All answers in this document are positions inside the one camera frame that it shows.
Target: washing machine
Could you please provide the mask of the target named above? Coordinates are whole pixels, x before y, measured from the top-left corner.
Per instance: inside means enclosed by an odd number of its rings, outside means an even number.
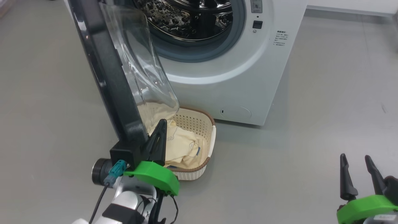
[[[105,3],[145,15],[151,44],[180,106],[254,125],[264,125],[307,4],[306,0]]]

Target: gray floor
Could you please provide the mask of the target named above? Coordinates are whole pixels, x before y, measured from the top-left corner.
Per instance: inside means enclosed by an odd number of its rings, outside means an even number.
[[[366,154],[398,176],[397,50],[389,19],[307,11],[265,126],[217,124],[176,223],[337,223],[342,152],[360,196]],[[0,74],[1,222],[89,219],[91,167],[116,136],[63,1],[20,0],[0,20]]]

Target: connector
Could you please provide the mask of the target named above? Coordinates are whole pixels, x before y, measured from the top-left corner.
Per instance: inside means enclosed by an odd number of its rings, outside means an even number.
[[[104,184],[109,184],[110,187],[112,187],[116,179],[123,175],[124,171],[127,169],[127,163],[124,160],[119,160],[117,163],[112,167],[112,169],[109,171],[108,176],[104,180]]]

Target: button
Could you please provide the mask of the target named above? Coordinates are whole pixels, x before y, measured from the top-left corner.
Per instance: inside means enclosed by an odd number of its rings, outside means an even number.
[[[263,26],[263,21],[254,20],[253,21],[253,28],[254,29],[261,29]]]

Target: black cable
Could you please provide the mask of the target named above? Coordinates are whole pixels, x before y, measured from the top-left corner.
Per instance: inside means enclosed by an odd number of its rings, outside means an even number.
[[[107,189],[108,187],[109,187],[109,183],[107,183],[107,184],[104,186],[104,188],[103,188],[103,190],[102,190],[102,192],[101,192],[101,194],[100,194],[100,196],[99,196],[99,198],[98,198],[96,207],[94,208],[93,214],[91,215],[91,219],[90,219],[90,221],[88,222],[88,224],[91,224],[91,223],[93,222],[94,217],[96,216],[98,207],[99,207],[99,205],[100,205],[100,203],[101,203],[102,197],[103,197],[103,195],[105,194],[105,191],[106,191],[106,189]]]
[[[173,198],[173,201],[174,201],[174,204],[176,205],[176,210],[177,210],[176,217],[174,218],[174,221],[170,223],[170,224],[174,224],[174,222],[177,220],[177,216],[178,216],[178,206],[177,206],[176,199],[174,198],[174,195],[171,195],[170,197]]]

